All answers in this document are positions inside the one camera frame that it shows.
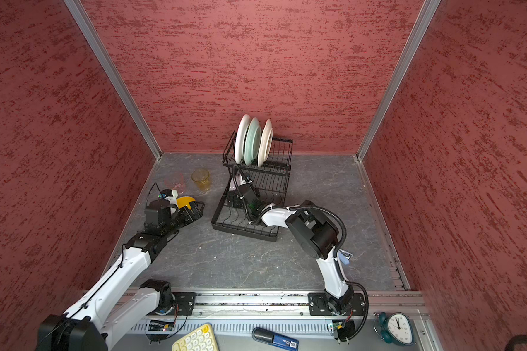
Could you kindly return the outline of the yellow bowl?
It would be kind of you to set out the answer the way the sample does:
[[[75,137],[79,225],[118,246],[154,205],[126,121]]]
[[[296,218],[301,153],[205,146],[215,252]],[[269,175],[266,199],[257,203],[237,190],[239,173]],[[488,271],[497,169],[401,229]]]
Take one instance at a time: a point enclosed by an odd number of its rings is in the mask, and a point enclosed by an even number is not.
[[[179,209],[187,208],[192,209],[191,203],[194,203],[196,200],[190,196],[182,196],[177,198],[177,206]]]

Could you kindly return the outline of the amber glass cup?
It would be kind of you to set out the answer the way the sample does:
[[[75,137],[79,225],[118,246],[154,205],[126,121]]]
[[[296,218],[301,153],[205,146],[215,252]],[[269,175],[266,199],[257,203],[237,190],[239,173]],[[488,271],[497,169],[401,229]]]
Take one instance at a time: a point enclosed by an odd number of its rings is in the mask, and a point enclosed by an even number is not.
[[[198,187],[202,192],[208,191],[212,186],[210,172],[205,168],[198,168],[194,170],[191,174],[191,179],[193,180],[196,187]]]

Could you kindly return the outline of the white plate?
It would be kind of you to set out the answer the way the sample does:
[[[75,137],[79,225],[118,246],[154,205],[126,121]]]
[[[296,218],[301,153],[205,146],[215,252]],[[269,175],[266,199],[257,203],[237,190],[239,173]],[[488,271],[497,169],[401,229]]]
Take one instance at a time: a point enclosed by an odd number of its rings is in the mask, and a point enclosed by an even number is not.
[[[248,114],[244,114],[239,123],[234,146],[234,159],[237,164],[242,164],[244,159],[244,142],[251,120],[252,118]]]

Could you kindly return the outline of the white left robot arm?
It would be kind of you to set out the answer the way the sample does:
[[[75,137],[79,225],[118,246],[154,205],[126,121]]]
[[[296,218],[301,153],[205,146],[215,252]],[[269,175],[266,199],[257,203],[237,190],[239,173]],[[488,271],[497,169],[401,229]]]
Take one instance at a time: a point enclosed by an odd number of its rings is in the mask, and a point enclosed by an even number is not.
[[[155,261],[179,230],[203,216],[205,204],[192,201],[181,208],[169,200],[155,200],[145,208],[144,229],[122,245],[110,269],[63,314],[49,315],[37,332],[37,350],[112,350],[148,314],[177,318],[189,315],[169,282],[149,279],[119,307],[135,279]]]

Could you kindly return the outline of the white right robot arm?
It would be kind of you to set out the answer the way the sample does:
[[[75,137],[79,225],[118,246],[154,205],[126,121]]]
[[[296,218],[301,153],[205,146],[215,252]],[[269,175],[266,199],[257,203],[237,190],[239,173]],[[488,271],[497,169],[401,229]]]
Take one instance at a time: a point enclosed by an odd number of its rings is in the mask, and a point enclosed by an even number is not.
[[[295,206],[262,203],[250,184],[236,186],[234,197],[240,201],[250,224],[290,230],[304,252],[319,266],[329,311],[344,315],[349,309],[354,289],[340,262],[340,250],[347,237],[341,218],[310,201]]]

